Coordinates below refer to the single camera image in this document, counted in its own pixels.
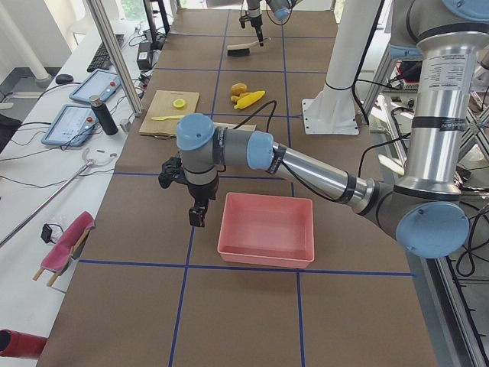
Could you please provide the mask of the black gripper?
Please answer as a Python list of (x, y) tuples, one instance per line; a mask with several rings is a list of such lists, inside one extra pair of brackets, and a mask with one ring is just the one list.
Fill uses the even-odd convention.
[(252, 16), (252, 15), (249, 15), (248, 16), (249, 19), (250, 19), (250, 22), (251, 22), (251, 26), (257, 30), (257, 39), (258, 39), (258, 44), (263, 47), (264, 46), (264, 36), (263, 36), (263, 33), (262, 33), (262, 16), (261, 15), (256, 15), (256, 16)]
[(197, 185), (194, 183), (187, 184), (188, 191), (194, 199), (194, 205), (189, 209), (189, 224), (194, 227), (202, 228), (202, 208), (207, 208), (210, 200), (216, 199), (216, 194), (219, 188), (219, 179), (215, 177), (211, 182)]

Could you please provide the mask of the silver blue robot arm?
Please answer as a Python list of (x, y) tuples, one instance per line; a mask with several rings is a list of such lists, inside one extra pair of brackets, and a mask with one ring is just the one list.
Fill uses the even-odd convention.
[(218, 166), (245, 165), (350, 206), (419, 257), (441, 258), (462, 247), (470, 222), (458, 205), (455, 167), (477, 53), (488, 44), (488, 3), (396, 1), (392, 27), (393, 42), (416, 47), (423, 58), (406, 166), (394, 185), (341, 171), (269, 133), (215, 127), (194, 113), (176, 127), (180, 181), (196, 201), (190, 222), (202, 226), (219, 185)]
[[(245, 1), (247, 9), (243, 15), (240, 15), (239, 23), (242, 29), (246, 28), (246, 24), (249, 23), (257, 36), (257, 41), (260, 47), (264, 46), (264, 36), (262, 32), (263, 19), (261, 11), (260, 0), (247, 0)], [(266, 5), (270, 8), (277, 23), (279, 25), (288, 22), (288, 19), (292, 15), (293, 9), (299, 1), (287, 1), (287, 0), (270, 0), (266, 1)]]

